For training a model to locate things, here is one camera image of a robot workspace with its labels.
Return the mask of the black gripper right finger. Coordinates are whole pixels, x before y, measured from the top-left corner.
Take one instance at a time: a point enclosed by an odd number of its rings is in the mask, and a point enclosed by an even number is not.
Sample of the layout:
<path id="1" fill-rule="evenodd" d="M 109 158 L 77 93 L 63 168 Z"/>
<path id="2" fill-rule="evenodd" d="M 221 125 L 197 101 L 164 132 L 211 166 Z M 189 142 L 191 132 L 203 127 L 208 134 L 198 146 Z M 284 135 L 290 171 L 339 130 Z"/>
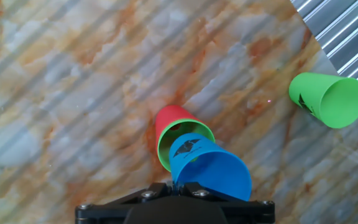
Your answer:
<path id="1" fill-rule="evenodd" d="M 248 215 L 261 217 L 275 216 L 275 203 L 272 201 L 245 201 L 201 186 L 197 182 L 184 184 L 179 188 L 182 196 L 201 199 L 217 205 L 226 215 Z"/>

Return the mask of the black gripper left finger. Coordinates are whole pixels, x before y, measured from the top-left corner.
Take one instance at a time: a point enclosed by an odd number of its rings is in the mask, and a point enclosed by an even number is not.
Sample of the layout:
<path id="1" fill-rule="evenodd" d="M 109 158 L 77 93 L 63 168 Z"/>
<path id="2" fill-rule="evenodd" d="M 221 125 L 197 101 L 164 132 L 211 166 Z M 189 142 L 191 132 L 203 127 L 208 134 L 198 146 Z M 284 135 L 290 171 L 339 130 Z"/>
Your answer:
<path id="1" fill-rule="evenodd" d="M 172 188 L 165 183 L 151 184 L 125 197 L 103 205 L 87 203 L 75 208 L 76 217 L 125 217 L 136 205 L 171 195 Z"/>

